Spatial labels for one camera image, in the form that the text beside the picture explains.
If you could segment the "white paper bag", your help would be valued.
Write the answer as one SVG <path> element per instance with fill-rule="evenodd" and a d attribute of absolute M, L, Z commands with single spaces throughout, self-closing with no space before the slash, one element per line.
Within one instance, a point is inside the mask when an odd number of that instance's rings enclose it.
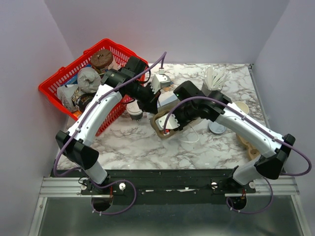
<path fill-rule="evenodd" d="M 185 82 L 179 85 L 174 91 L 176 99 L 160 109 L 160 111 L 150 119 L 150 125 L 155 130 L 156 134 L 162 139 L 172 138 L 178 133 L 186 129 L 186 126 L 194 126 L 200 122 L 201 118 L 209 113 L 202 109 L 203 101 L 200 99 L 190 100 L 181 104 L 176 108 L 167 120 L 167 125 L 164 127 L 166 117 L 170 110 L 177 106 L 184 99 L 194 96 L 208 96 L 211 91 L 207 88 L 198 89 L 191 82 Z"/>

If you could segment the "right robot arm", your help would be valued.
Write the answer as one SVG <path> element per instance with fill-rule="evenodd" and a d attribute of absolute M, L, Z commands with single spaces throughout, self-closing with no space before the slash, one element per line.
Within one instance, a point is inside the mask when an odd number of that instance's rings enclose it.
<path fill-rule="evenodd" d="M 205 95 L 191 81 L 185 81 L 174 91 L 182 104 L 173 112 L 179 129 L 197 118 L 217 122 L 252 144 L 260 153 L 254 160 L 236 167 L 226 181 L 227 189 L 239 192 L 249 182 L 266 177 L 278 179 L 295 143 L 291 134 L 282 135 L 260 124 L 220 91 Z"/>

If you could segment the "white coffee cup lid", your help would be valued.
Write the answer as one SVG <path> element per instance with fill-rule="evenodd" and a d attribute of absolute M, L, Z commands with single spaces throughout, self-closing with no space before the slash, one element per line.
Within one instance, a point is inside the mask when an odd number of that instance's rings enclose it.
<path fill-rule="evenodd" d="M 131 116 L 138 116 L 138 115 L 143 114 L 142 110 L 138 106 L 137 101 L 128 103 L 126 106 L 126 110 Z"/>

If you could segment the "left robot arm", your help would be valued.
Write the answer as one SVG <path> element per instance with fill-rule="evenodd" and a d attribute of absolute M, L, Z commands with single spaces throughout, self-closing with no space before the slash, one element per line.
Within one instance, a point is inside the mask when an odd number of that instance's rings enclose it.
<path fill-rule="evenodd" d="M 98 161 L 98 151 L 91 148 L 93 139 L 111 110 L 120 103 L 125 95 L 144 103 L 149 112 L 157 112 L 158 91 L 150 85 L 143 86 L 139 79 L 151 71 L 158 63 L 163 64 L 162 55 L 151 66 L 141 59 L 131 56 L 127 64 L 116 70 L 107 70 L 101 78 L 92 100 L 87 103 L 82 115 L 66 132 L 59 131 L 56 141 L 60 148 L 57 154 L 53 172 L 58 176 L 57 165 L 62 155 L 75 163 L 76 170 L 83 170 L 92 180 L 92 188 L 98 194 L 104 194 L 109 189 L 108 173 Z"/>

